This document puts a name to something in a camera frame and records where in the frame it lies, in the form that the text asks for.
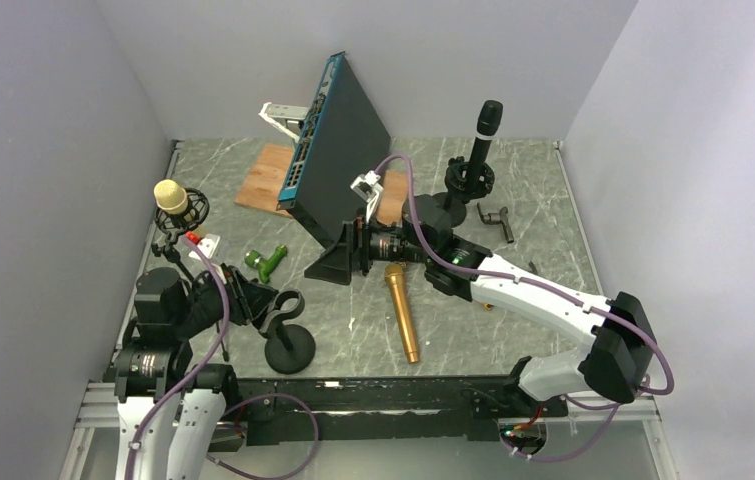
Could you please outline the dark gold microphone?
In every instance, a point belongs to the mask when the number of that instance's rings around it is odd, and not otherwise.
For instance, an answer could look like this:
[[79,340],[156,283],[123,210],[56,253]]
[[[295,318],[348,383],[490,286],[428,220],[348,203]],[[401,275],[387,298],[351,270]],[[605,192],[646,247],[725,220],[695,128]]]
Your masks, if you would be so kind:
[[408,298],[407,282],[401,264],[389,264],[384,270],[406,359],[409,364],[420,362],[419,344]]

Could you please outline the black round-base mic stand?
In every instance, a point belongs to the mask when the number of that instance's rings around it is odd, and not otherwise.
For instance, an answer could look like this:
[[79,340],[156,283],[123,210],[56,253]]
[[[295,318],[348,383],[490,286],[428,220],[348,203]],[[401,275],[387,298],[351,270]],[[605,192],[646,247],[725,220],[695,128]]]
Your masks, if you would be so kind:
[[281,290],[266,311],[258,332],[265,339],[264,355],[272,370],[291,375],[305,370],[313,361],[316,342],[308,329],[289,323],[305,309],[302,294]]

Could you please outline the light gold microphone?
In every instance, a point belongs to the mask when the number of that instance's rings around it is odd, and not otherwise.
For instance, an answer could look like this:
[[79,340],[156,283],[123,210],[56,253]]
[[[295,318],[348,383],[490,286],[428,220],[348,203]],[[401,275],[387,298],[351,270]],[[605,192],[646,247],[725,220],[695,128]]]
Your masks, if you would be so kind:
[[171,179],[159,181],[153,189],[157,206],[156,224],[164,232],[191,231],[195,228],[196,209],[189,192]]

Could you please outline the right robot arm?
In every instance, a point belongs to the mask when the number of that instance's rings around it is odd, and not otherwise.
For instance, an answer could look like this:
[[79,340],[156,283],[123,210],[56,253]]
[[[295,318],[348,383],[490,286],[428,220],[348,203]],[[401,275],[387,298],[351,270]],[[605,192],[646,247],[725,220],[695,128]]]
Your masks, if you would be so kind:
[[542,401],[591,390],[614,403],[645,391],[656,338],[640,300],[626,292],[613,299],[568,289],[511,264],[453,231],[449,214],[429,195],[418,195],[391,226],[366,221],[365,212],[342,225],[339,239],[306,277],[339,285],[377,261],[420,263],[439,292],[514,312],[573,343],[564,353],[525,357],[504,388],[510,411],[527,415]]

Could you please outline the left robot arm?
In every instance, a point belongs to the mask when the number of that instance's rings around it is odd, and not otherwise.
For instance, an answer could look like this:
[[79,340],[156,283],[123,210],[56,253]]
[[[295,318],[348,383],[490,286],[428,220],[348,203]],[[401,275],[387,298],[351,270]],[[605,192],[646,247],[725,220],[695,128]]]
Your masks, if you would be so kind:
[[209,271],[188,280],[159,267],[136,282],[136,314],[114,361],[118,479],[198,478],[219,420],[239,409],[233,367],[194,361],[190,340],[212,326],[262,328],[279,292],[233,266],[218,271],[225,297]]

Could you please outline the black round-base stand rear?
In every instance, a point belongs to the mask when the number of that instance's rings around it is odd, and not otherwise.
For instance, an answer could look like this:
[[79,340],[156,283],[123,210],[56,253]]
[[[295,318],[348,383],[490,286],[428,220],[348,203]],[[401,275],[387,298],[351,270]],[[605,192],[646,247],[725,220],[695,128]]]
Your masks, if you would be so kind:
[[463,156],[451,158],[444,176],[444,192],[433,195],[437,205],[446,211],[453,227],[462,224],[467,216],[467,204],[489,195],[495,173],[485,160],[466,161]]

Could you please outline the black microphone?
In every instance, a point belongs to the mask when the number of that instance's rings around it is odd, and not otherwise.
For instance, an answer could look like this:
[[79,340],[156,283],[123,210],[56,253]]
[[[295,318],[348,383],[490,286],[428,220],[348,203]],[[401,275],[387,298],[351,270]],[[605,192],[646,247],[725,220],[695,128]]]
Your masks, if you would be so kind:
[[485,162],[491,142],[497,133],[503,114],[503,104],[497,100],[486,100],[481,107],[477,124],[476,138],[472,146],[468,167],[465,173],[466,191],[472,199],[481,198],[485,184],[480,180],[485,175]]

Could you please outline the green plastic tap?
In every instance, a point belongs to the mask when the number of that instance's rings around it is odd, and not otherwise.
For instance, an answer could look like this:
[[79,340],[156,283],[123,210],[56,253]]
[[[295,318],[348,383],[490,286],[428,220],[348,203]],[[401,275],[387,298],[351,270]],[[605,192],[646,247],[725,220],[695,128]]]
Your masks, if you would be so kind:
[[256,250],[250,250],[244,257],[245,264],[253,269],[258,276],[258,280],[263,284],[270,283],[270,275],[276,270],[279,263],[288,254],[288,248],[285,245],[278,245],[274,252],[264,257]]

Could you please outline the wooden board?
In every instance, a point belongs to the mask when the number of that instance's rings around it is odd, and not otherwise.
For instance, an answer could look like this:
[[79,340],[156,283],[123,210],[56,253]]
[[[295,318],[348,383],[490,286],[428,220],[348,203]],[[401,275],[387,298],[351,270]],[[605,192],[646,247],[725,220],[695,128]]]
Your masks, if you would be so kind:
[[[234,202],[246,208],[290,218],[286,211],[277,210],[276,207],[292,155],[292,147],[266,144],[249,170]],[[383,177],[383,193],[376,219],[386,225],[399,223],[406,199],[406,173],[388,170]]]

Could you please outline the dark metal tap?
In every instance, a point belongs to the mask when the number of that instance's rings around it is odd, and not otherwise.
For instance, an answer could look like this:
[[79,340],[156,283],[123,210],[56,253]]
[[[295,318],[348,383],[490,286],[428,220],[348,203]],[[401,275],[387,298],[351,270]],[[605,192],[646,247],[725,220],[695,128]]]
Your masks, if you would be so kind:
[[509,220],[509,209],[507,206],[501,207],[496,212],[485,213],[480,203],[477,203],[476,210],[480,221],[484,225],[497,225],[501,228],[504,240],[507,244],[513,244],[515,242],[515,236]]

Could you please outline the black tripod shock-mount stand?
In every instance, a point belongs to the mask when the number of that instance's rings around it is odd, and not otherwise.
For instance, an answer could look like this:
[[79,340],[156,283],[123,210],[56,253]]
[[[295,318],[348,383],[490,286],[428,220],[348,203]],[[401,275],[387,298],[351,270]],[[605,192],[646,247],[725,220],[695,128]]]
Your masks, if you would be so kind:
[[154,224],[165,235],[165,243],[151,245],[156,257],[164,257],[176,265],[191,281],[194,276],[189,272],[175,248],[179,238],[187,233],[203,238],[206,233],[202,223],[209,213],[209,201],[198,189],[185,188],[174,181],[163,180],[154,188],[157,210]]

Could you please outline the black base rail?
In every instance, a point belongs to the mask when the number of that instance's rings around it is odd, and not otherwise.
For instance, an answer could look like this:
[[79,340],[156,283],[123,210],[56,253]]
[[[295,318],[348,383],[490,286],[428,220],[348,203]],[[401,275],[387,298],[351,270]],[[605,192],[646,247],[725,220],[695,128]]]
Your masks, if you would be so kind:
[[497,424],[540,425],[567,416],[558,398],[538,403],[505,375],[242,378],[250,446],[283,442],[463,437],[495,441]]

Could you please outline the blue network switch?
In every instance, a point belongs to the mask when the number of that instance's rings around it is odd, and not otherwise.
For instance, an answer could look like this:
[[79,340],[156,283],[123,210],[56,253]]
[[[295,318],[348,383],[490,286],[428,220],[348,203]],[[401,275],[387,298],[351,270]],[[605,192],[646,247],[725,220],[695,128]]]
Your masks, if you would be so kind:
[[308,107],[277,208],[321,246],[341,235],[366,201],[351,189],[388,154],[391,135],[344,52],[326,61]]

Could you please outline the white bracket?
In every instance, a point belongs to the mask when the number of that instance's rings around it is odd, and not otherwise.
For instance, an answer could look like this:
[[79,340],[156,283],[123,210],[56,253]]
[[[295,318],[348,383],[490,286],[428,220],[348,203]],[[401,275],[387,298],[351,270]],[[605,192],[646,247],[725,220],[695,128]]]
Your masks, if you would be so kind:
[[258,116],[297,144],[308,111],[307,107],[266,102],[262,105]]

